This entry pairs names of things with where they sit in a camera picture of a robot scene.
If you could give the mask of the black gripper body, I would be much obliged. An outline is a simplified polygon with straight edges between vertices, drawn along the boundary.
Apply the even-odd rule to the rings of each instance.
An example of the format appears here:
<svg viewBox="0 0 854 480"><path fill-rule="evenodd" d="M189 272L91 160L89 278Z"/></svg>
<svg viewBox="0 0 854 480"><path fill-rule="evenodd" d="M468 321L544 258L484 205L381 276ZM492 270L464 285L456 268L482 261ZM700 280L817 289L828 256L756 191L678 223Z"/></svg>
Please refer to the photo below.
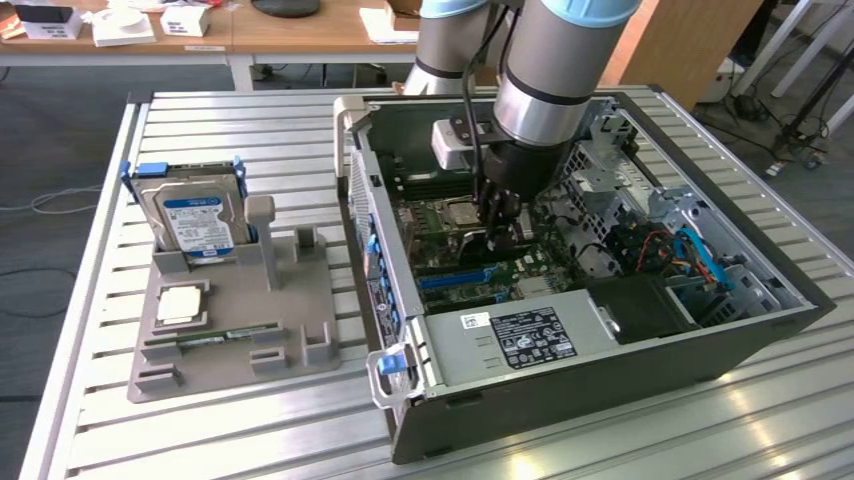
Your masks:
<svg viewBox="0 0 854 480"><path fill-rule="evenodd" d="M484 163L488 197L509 193L522 201L533 200L546 189L568 155L568 142L548 147L517 141L493 143Z"/></svg>

